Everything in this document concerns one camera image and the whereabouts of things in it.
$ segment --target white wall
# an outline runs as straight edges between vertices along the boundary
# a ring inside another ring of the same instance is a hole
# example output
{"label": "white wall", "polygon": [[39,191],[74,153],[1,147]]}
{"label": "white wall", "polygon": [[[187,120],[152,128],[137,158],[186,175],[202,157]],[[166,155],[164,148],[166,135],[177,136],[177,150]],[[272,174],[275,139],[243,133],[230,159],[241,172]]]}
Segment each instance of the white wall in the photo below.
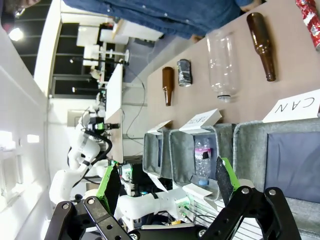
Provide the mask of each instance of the white wall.
{"label": "white wall", "polygon": [[60,21],[60,0],[52,0],[44,23],[34,69],[34,81],[45,96],[48,96],[56,39],[61,29]]}
{"label": "white wall", "polygon": [[50,202],[49,191],[46,189],[41,194],[39,201],[29,214],[15,240],[43,240],[47,229],[45,221],[50,220],[52,214],[53,207]]}
{"label": "white wall", "polygon": [[[13,240],[49,185],[45,153],[47,98],[1,27],[0,42],[0,130],[12,133],[24,181],[23,192],[0,213],[1,235]],[[39,142],[28,143],[28,134],[38,135]]]}

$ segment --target bottle label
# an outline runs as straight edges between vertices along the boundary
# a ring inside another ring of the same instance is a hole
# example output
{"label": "bottle label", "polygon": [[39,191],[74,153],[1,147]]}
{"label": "bottle label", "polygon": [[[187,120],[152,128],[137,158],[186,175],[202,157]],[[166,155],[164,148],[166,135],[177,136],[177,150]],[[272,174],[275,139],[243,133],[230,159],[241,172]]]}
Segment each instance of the bottle label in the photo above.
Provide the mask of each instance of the bottle label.
{"label": "bottle label", "polygon": [[195,159],[204,159],[203,155],[204,152],[208,152],[209,157],[211,157],[211,148],[196,148],[194,150],[194,157]]}

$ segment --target floor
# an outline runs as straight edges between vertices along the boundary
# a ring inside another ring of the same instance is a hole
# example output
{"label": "floor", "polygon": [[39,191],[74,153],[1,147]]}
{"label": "floor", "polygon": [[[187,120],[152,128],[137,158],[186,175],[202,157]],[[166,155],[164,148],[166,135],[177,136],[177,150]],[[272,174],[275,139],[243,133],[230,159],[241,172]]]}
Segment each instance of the floor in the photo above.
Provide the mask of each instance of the floor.
{"label": "floor", "polygon": [[139,82],[137,76],[146,83],[148,76],[170,59],[187,49],[192,42],[177,36],[165,35],[154,44],[141,44],[134,38],[129,40],[129,68],[124,76],[124,82]]}

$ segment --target lab room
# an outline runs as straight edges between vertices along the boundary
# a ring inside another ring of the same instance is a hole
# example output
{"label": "lab room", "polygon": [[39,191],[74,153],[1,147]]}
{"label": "lab room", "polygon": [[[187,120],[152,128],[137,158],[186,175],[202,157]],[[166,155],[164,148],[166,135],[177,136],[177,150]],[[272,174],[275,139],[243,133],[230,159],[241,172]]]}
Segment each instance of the lab room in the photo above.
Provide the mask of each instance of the lab room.
{"label": "lab room", "polygon": [[320,240],[320,0],[0,0],[6,240]]}

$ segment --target red can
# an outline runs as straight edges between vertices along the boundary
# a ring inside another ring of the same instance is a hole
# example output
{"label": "red can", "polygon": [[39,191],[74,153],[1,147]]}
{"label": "red can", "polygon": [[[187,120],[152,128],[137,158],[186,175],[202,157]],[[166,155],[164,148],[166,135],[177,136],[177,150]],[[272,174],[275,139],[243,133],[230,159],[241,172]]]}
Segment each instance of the red can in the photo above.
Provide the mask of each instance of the red can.
{"label": "red can", "polygon": [[303,22],[310,32],[311,39],[317,51],[320,51],[320,19],[314,0],[296,0],[296,5],[302,12]]}
{"label": "red can", "polygon": [[301,10],[306,6],[314,8],[315,10],[317,9],[315,0],[295,0],[295,4]]}

